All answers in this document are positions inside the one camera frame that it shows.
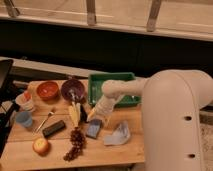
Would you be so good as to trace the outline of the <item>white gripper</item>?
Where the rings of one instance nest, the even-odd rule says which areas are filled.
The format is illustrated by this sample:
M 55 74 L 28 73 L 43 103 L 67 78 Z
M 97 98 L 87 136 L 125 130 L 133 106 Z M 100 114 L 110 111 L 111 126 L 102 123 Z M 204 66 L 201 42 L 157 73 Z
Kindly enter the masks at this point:
M 87 116 L 87 121 L 90 121 L 94 115 L 104 121 L 108 120 L 110 114 L 114 110 L 115 105 L 116 100 L 114 98 L 102 96 L 95 107 L 91 109 L 90 113 Z

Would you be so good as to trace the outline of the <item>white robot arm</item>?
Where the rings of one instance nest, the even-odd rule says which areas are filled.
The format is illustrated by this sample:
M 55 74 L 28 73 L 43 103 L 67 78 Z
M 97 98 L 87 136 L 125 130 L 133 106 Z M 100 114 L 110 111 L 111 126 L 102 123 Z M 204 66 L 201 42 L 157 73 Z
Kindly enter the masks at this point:
M 164 70 L 133 81 L 107 80 L 90 118 L 111 114 L 123 95 L 142 98 L 146 171 L 204 171 L 199 111 L 213 102 L 213 77 Z

